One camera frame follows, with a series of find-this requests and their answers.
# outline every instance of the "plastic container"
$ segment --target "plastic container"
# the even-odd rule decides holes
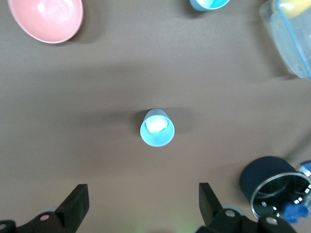
[[[307,170],[310,162],[303,163]],[[262,157],[246,166],[240,188],[255,217],[282,217],[297,223],[307,217],[311,203],[311,179],[278,157]]]
[[[290,73],[311,79],[311,0],[270,0],[260,14]]]

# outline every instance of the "blue lid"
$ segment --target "blue lid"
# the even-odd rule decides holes
[[[309,209],[303,204],[287,203],[284,206],[283,219],[291,224],[296,224],[301,217],[309,215]]]

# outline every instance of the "blue object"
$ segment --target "blue object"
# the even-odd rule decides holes
[[[191,6],[197,11],[216,10],[226,5],[230,0],[190,0]]]
[[[303,204],[286,203],[284,205],[283,219],[291,224],[297,224],[301,217],[308,217],[309,209]]]
[[[154,117],[154,116],[161,116],[161,117],[166,118],[168,120],[167,128],[157,133],[149,132],[146,126],[146,121],[149,117]],[[147,113],[140,127],[140,135],[141,135],[142,140],[152,147],[162,147],[162,146],[167,145],[173,139],[174,134],[175,134],[175,128],[174,128],[172,121],[167,116],[167,114],[161,109],[150,110]]]

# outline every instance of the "white cotton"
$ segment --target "white cotton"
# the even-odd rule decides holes
[[[146,120],[146,127],[150,133],[157,133],[167,128],[169,121],[162,116],[151,116]]]

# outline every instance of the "clear plastic container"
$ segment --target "clear plastic container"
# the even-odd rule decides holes
[[[311,0],[270,0],[260,14],[289,72],[311,80]]]

